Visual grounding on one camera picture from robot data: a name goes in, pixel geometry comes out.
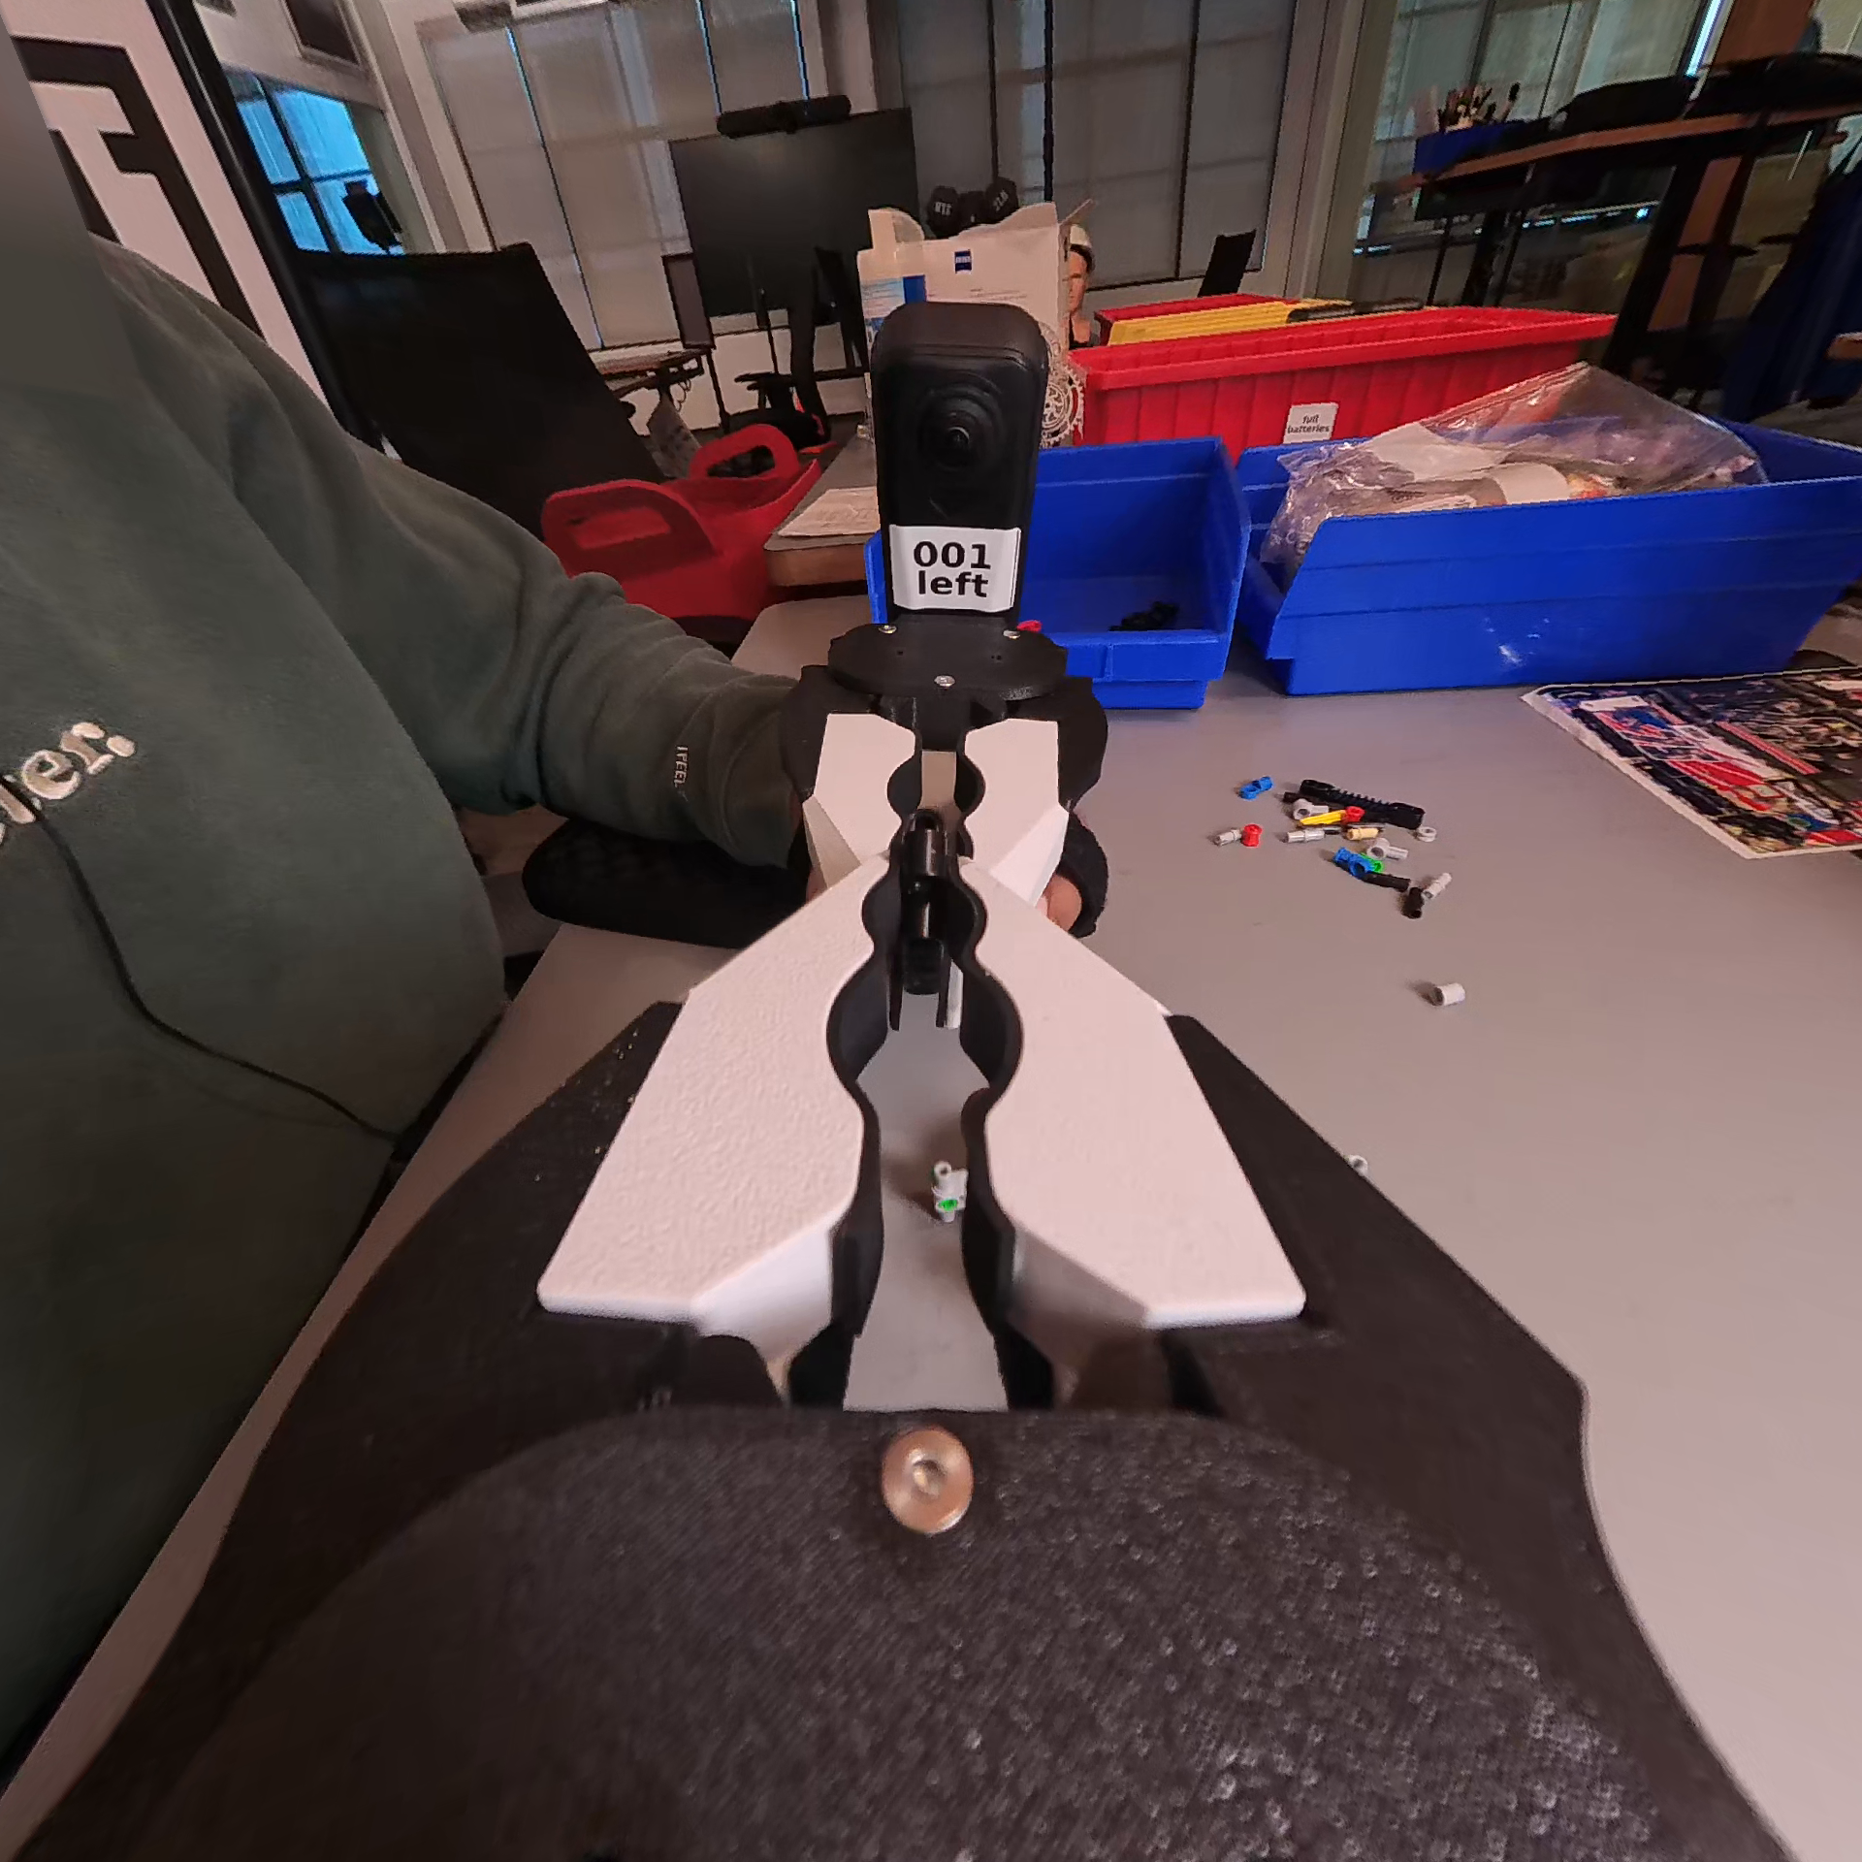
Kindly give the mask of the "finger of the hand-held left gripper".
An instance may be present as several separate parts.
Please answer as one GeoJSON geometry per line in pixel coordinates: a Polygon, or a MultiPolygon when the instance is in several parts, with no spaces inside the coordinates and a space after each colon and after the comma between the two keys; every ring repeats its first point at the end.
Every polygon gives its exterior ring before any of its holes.
{"type": "Polygon", "coordinates": [[[1057,721],[1002,719],[970,732],[964,761],[984,779],[984,797],[964,811],[970,869],[1039,905],[1069,826],[1057,797],[1057,721]]]}
{"type": "Polygon", "coordinates": [[[826,894],[872,862],[891,859],[901,834],[901,808],[891,802],[898,774],[917,788],[918,738],[911,728],[867,709],[826,717],[803,797],[807,894],[826,894]]]}

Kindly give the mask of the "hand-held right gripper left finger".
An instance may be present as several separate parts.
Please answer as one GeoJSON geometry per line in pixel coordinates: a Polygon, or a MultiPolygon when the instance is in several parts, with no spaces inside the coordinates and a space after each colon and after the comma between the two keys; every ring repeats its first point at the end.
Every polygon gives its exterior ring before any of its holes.
{"type": "Polygon", "coordinates": [[[535,1286],[554,1314],[732,1335],[845,1407],[884,1261],[878,1119],[891,859],[732,956],[672,1016],[535,1286]]]}

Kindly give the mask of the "black lego beam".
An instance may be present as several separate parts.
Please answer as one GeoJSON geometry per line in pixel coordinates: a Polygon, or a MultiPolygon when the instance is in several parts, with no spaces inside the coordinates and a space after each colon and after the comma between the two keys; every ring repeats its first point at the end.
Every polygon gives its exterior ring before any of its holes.
{"type": "Polygon", "coordinates": [[[918,808],[898,837],[898,937],[891,951],[891,1027],[905,1022],[908,993],[937,999],[937,1025],[949,1022],[952,956],[949,900],[958,869],[942,815],[918,808]]]}

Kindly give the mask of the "person's left forearm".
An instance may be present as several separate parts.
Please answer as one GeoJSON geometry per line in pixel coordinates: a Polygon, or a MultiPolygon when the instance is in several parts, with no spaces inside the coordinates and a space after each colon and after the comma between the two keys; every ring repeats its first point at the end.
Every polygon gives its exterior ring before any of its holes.
{"type": "Polygon", "coordinates": [[[332,614],[442,788],[783,866],[789,680],[745,670],[520,522],[355,440],[319,468],[332,614]]]}

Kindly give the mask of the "scattered small lego pieces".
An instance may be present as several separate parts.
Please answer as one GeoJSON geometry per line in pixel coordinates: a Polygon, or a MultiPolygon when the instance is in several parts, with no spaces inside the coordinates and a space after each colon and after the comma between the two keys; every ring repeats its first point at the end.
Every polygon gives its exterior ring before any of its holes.
{"type": "Polygon", "coordinates": [[[1291,845],[1311,849],[1354,885],[1398,900],[1406,920],[1424,920],[1455,876],[1424,859],[1437,845],[1437,821],[1422,804],[1376,797],[1327,779],[1279,788],[1261,777],[1236,788],[1244,804],[1277,802],[1279,826],[1236,821],[1213,834],[1220,849],[1291,845]]]}

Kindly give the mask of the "lego sticker sheet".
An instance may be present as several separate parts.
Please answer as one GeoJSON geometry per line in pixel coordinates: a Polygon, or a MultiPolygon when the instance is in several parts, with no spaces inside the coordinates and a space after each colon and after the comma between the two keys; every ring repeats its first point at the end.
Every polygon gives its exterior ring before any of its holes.
{"type": "Polygon", "coordinates": [[[1859,668],[1540,686],[1523,705],[1746,862],[1859,855],[1859,668]]]}

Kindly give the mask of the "small blue storage bin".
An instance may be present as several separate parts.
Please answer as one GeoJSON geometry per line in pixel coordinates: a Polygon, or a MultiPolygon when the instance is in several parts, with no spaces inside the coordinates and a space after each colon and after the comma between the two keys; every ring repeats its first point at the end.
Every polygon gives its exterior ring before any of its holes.
{"type": "Polygon", "coordinates": [[[1245,570],[1245,509],[1219,439],[1172,439],[1029,454],[1031,520],[1022,530],[1018,636],[991,615],[954,660],[911,638],[891,603],[891,530],[867,546],[873,621],[834,641],[841,686],[896,721],[923,709],[975,721],[1073,719],[1096,709],[1196,709],[1228,668],[1245,570]],[[1156,597],[1175,628],[1115,636],[1156,597]]]}

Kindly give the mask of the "red bin with yellow dividers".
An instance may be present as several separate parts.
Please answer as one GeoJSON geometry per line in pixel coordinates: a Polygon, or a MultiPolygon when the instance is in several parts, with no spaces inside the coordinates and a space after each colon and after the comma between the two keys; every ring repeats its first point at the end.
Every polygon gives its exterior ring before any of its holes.
{"type": "Polygon", "coordinates": [[[1139,301],[1093,312],[1096,347],[1134,347],[1150,341],[1206,341],[1286,325],[1341,324],[1354,318],[1412,313],[1430,307],[1422,295],[1341,300],[1341,295],[1258,295],[1213,293],[1175,301],[1139,301]]]}

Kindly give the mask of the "red storage bin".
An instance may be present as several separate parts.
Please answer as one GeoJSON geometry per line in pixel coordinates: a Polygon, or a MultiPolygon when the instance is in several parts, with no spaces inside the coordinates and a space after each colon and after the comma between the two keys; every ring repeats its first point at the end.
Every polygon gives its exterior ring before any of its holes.
{"type": "Polygon", "coordinates": [[[1614,332],[1612,313],[1409,307],[1085,350],[1076,444],[1371,439],[1530,377],[1614,332]]]}

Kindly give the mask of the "black monitor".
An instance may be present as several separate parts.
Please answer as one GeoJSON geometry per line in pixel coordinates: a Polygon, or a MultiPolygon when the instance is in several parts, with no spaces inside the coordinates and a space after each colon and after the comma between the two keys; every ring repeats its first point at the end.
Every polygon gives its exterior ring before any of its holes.
{"type": "Polygon", "coordinates": [[[820,250],[872,245],[872,210],[918,210],[911,108],[667,144],[694,282],[711,318],[783,313],[820,250]]]}

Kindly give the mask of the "red plastic carrier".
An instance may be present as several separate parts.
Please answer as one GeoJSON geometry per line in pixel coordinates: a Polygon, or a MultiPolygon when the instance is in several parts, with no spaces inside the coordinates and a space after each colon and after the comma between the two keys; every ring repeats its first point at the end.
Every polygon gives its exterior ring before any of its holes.
{"type": "Polygon", "coordinates": [[[678,480],[554,491],[540,537],[567,574],[609,574],[674,621],[749,621],[771,597],[768,537],[821,477],[821,450],[755,422],[701,444],[678,480]]]}

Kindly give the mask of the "plastic bags of parts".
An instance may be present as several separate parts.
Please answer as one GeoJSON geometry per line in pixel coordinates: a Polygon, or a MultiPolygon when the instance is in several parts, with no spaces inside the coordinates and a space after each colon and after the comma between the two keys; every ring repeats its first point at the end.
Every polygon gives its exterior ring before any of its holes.
{"type": "Polygon", "coordinates": [[[1570,361],[1370,439],[1282,454],[1287,489],[1263,532],[1277,570],[1323,522],[1477,509],[1715,491],[1768,480],[1720,422],[1614,372],[1570,361]]]}

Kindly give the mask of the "person's green sweatshirt torso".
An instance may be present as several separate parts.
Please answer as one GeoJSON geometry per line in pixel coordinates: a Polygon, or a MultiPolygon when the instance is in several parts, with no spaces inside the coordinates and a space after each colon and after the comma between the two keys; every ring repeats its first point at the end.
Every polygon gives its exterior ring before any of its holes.
{"type": "Polygon", "coordinates": [[[4,1757],[492,1022],[455,821],[527,545],[82,242],[123,375],[4,383],[4,1757]]]}

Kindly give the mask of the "wooden standing desk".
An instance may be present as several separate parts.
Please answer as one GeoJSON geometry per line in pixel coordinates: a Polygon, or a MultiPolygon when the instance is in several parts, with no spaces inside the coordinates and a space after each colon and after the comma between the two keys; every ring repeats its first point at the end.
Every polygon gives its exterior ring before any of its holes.
{"type": "Polygon", "coordinates": [[[1412,169],[1376,190],[1418,195],[1424,220],[1477,216],[1459,291],[1459,304],[1477,307],[1500,300],[1534,213],[1585,206],[1616,173],[1665,174],[1601,347],[1605,370],[1631,375],[1646,355],[1678,367],[1702,355],[1746,254],[1735,229],[1759,164],[1828,141],[1856,116],[1856,53],[1791,50],[1690,77],[1609,83],[1500,138],[1422,136],[1412,169]]]}

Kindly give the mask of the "black white marker board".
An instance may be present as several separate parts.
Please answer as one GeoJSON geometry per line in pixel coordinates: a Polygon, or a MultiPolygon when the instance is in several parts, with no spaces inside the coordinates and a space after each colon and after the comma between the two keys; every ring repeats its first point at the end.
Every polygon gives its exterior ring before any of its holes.
{"type": "Polygon", "coordinates": [[[205,31],[179,3],[4,3],[86,224],[259,335],[320,388],[279,213],[235,136],[205,31]]]}

